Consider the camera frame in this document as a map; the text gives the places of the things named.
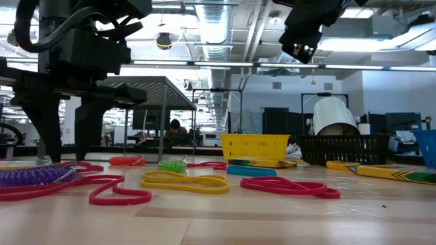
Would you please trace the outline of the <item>yellow rubber band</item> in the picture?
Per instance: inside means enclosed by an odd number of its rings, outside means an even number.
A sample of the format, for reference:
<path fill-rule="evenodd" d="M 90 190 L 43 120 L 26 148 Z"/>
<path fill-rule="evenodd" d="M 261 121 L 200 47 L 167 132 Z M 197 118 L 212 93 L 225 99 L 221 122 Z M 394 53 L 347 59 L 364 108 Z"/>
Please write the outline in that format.
<path fill-rule="evenodd" d="M 140 186 L 208 195 L 225 194 L 230 190 L 230 185 L 224 176 L 186 176 L 173 171 L 161 170 L 144 172 Z"/>

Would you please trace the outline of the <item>person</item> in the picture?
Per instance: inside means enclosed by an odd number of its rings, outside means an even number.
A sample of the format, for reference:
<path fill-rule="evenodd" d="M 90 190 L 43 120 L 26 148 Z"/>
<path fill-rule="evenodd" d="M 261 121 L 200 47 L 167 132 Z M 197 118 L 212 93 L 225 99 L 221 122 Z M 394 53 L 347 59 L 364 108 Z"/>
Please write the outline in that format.
<path fill-rule="evenodd" d="M 170 122 L 169 129 L 164 134 L 166 146 L 181 146 L 188 144 L 188 133 L 186 128 L 182 127 L 180 121 L 173 119 Z"/>

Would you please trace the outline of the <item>red rubber band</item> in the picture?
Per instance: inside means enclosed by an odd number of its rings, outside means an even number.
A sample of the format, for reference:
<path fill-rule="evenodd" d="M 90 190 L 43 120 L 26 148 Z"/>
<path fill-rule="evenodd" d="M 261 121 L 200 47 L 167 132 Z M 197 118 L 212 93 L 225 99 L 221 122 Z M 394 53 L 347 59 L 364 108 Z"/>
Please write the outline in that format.
<path fill-rule="evenodd" d="M 125 177 L 120 175 L 94 175 L 78 178 L 62 184 L 45 184 L 38 186 L 0 187 L 0 201 L 24 201 L 39 197 L 49 196 L 75 186 L 100 184 L 100 187 L 89 194 L 89 203 L 97 206 L 132 206 L 152 200 L 150 191 L 138 189 L 125 189 L 119 186 Z M 98 197 L 107 189 L 119 195 L 131 196 L 131 198 L 108 198 Z"/>
<path fill-rule="evenodd" d="M 323 182 L 291 181 L 278 176 L 243 178 L 240 187 L 278 195 L 312 195 L 324 199 L 338 199 L 341 192 Z"/>
<path fill-rule="evenodd" d="M 207 161 L 203 163 L 188 163 L 188 168 L 194 168 L 194 167 L 212 167 L 214 170 L 226 170 L 228 167 L 228 164 L 223 161 Z"/>
<path fill-rule="evenodd" d="M 90 172 L 102 172 L 104 170 L 103 166 L 100 165 L 92 165 L 87 162 L 80 162 L 80 161 L 68 161 L 64 163 L 60 163 L 59 166 L 61 167 L 68 167 L 68 166 L 76 166 L 76 172 L 77 173 L 90 173 Z"/>

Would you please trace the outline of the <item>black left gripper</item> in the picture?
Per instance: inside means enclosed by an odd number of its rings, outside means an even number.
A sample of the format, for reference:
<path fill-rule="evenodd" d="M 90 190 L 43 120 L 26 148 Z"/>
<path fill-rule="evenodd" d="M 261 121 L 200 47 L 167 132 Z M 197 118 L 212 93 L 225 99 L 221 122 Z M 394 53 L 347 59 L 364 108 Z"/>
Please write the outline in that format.
<path fill-rule="evenodd" d="M 121 65 L 131 61 L 130 49 L 80 29 L 71 30 L 57 44 L 40 53 L 48 61 L 47 71 L 38 73 L 9 67 L 0 57 L 0 85 L 15 92 L 56 94 L 105 101 L 83 101 L 75 109 L 74 140 L 76 160 L 83 161 L 93 146 L 101 144 L 104 113 L 114 104 L 140 104 L 147 101 L 144 90 L 126 82 L 111 87 L 108 74 L 118 74 Z M 33 123 L 53 163 L 61 161 L 59 98 L 15 98 Z"/>

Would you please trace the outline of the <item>silver ceiling air duct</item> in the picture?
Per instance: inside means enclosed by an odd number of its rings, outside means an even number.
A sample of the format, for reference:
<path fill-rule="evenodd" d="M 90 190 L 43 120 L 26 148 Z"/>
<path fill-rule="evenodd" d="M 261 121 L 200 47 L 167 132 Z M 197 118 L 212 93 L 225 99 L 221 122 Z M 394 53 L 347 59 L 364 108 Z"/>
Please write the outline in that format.
<path fill-rule="evenodd" d="M 204 46 L 204 60 L 225 62 L 229 60 L 231 7 L 227 5 L 197 5 L 200 40 Z"/>

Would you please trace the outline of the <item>black ceiling device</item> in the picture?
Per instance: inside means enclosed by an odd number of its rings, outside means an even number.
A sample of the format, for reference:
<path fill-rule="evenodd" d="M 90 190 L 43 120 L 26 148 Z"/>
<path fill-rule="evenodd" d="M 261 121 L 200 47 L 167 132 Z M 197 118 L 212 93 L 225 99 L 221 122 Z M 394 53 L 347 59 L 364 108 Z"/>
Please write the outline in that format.
<path fill-rule="evenodd" d="M 169 50 L 172 47 L 172 40 L 169 33 L 159 33 L 156 39 L 156 45 L 161 50 Z"/>

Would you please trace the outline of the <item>blue rubber band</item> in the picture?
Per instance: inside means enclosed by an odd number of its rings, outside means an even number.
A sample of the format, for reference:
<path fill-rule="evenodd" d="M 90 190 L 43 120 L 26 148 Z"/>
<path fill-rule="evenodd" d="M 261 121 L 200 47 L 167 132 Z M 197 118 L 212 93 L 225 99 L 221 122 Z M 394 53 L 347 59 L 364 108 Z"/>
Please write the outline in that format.
<path fill-rule="evenodd" d="M 247 167 L 239 165 L 231 165 L 227 167 L 227 174 L 250 176 L 250 177 L 262 177 L 262 176 L 277 176 L 277 173 L 273 169 L 266 169 L 260 167 Z"/>

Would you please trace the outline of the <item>blue plastic basket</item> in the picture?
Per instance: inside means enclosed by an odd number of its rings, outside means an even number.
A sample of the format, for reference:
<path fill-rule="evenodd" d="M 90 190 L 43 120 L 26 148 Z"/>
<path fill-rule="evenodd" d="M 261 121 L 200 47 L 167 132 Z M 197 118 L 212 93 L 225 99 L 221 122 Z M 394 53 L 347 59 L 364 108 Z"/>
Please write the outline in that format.
<path fill-rule="evenodd" d="M 436 169 L 436 129 L 413 131 L 428 169 Z"/>

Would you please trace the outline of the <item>yellow green crayon box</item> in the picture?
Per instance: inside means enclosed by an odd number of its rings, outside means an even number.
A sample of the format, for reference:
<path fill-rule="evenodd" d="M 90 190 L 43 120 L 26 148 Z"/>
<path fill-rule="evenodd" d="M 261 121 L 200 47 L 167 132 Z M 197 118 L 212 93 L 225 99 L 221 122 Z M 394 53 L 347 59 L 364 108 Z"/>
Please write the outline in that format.
<path fill-rule="evenodd" d="M 436 172 L 433 171 L 414 171 L 398 165 L 362 165 L 341 161 L 327 161 L 326 167 L 333 170 L 350 171 L 359 176 L 436 186 Z"/>
<path fill-rule="evenodd" d="M 233 158 L 227 160 L 229 165 L 241 165 L 247 167 L 264 167 L 264 168 L 289 168 L 296 167 L 304 161 L 287 161 L 287 160 L 268 160 L 268 159 L 250 159 L 250 158 Z"/>

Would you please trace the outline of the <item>yellow plastic basket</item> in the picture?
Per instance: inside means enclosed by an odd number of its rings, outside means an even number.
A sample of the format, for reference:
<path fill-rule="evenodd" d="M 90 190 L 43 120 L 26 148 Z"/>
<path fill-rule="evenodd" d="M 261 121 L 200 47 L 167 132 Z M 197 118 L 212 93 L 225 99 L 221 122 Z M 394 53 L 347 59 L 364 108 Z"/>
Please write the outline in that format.
<path fill-rule="evenodd" d="M 283 160 L 289 135 L 221 134 L 223 157 L 229 159 Z"/>

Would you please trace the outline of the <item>black plastic basket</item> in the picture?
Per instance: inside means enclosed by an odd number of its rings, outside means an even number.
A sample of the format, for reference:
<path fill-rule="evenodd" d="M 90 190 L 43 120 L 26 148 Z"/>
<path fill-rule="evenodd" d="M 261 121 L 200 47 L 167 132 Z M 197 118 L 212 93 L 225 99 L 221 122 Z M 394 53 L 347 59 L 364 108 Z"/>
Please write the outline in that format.
<path fill-rule="evenodd" d="M 327 161 L 384 165 L 390 136 L 379 135 L 321 135 L 299 136 L 302 159 L 312 165 Z"/>

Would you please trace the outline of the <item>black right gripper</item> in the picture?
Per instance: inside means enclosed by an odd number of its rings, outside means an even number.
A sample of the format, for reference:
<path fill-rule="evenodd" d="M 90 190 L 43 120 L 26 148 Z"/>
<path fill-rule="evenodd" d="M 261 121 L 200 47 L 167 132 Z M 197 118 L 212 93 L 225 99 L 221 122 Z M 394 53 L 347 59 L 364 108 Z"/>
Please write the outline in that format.
<path fill-rule="evenodd" d="M 322 38 L 320 27 L 333 25 L 352 1 L 363 6 L 368 0 L 272 0 L 292 9 L 279 38 L 282 51 L 301 63 L 309 63 Z"/>

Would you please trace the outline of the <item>overhead light bar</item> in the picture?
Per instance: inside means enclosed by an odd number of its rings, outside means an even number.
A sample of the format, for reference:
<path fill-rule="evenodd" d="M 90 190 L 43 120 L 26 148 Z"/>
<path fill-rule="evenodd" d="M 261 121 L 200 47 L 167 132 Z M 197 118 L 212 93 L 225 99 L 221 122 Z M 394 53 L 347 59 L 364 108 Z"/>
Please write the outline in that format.
<path fill-rule="evenodd" d="M 205 68 L 262 68 L 262 69 L 325 69 L 350 71 L 409 71 L 436 72 L 436 67 L 423 66 L 381 66 L 381 65 L 335 65 L 335 64 L 302 64 L 302 63 L 259 63 L 259 62 L 221 62 L 221 61 L 171 61 L 171 60 L 134 60 L 123 67 L 155 67 L 169 69 Z"/>

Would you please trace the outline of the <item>dark background monitor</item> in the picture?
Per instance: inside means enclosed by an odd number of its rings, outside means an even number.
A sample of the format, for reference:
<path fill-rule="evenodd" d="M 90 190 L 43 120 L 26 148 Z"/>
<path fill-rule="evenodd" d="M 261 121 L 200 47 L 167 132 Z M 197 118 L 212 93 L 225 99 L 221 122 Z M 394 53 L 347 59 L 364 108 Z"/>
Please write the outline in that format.
<path fill-rule="evenodd" d="M 159 110 L 134 110 L 132 129 L 160 130 L 161 111 Z"/>

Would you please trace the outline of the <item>grey perforated metal shelf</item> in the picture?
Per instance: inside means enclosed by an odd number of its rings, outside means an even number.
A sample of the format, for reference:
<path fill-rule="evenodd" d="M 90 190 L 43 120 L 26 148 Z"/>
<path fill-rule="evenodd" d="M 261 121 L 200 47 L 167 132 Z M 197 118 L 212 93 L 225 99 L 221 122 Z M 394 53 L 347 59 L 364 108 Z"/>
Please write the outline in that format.
<path fill-rule="evenodd" d="M 161 119 L 159 130 L 159 148 L 157 162 L 162 160 L 164 154 L 164 130 L 167 129 L 166 111 L 171 110 L 190 110 L 197 111 L 193 101 L 186 97 L 167 77 L 165 76 L 110 76 L 99 82 L 99 85 L 121 88 L 126 85 L 127 88 L 138 89 L 145 92 L 147 100 L 138 102 L 131 108 L 133 110 L 160 110 Z"/>

